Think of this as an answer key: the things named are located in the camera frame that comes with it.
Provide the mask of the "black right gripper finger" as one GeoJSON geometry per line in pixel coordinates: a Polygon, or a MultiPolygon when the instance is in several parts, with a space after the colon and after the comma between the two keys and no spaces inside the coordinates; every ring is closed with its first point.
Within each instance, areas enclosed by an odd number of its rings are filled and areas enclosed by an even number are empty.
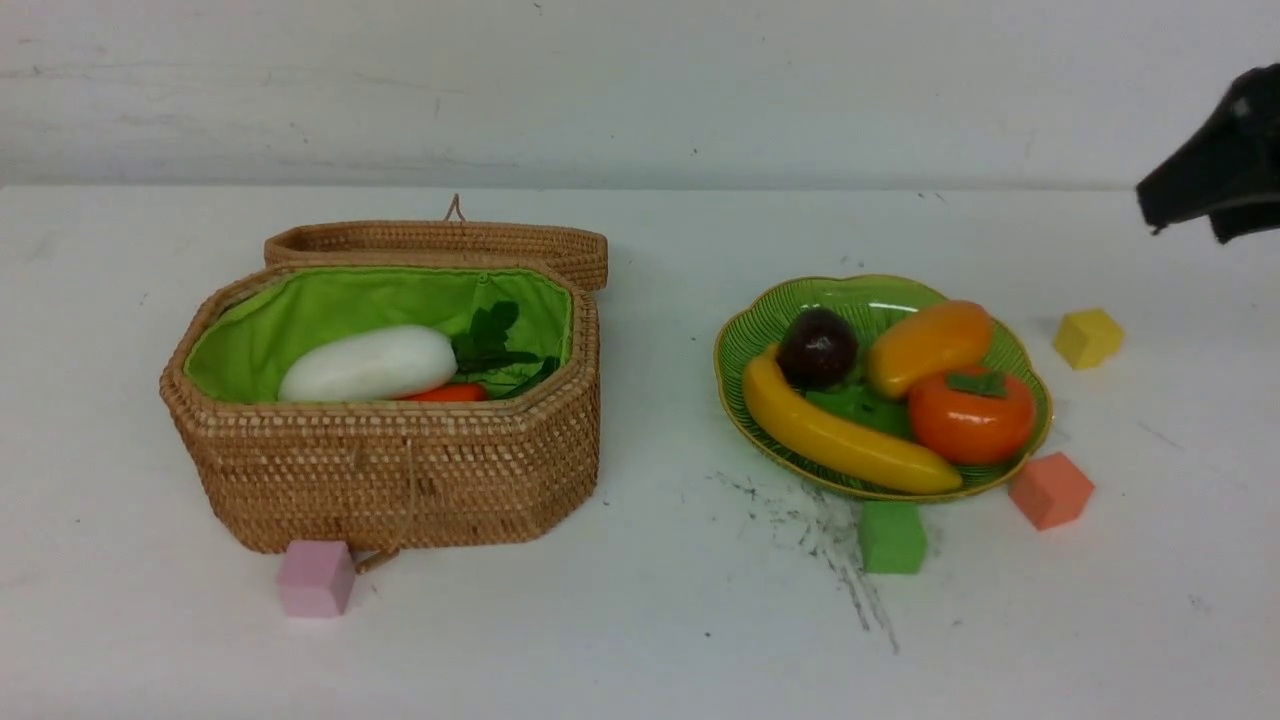
{"type": "Polygon", "coordinates": [[[1144,223],[1170,225],[1279,201],[1279,67],[1238,76],[1204,123],[1135,187],[1144,223]]]}
{"type": "Polygon", "coordinates": [[[1248,236],[1276,231],[1280,225],[1279,201],[1248,202],[1210,213],[1210,224],[1220,245],[1248,236]]]}

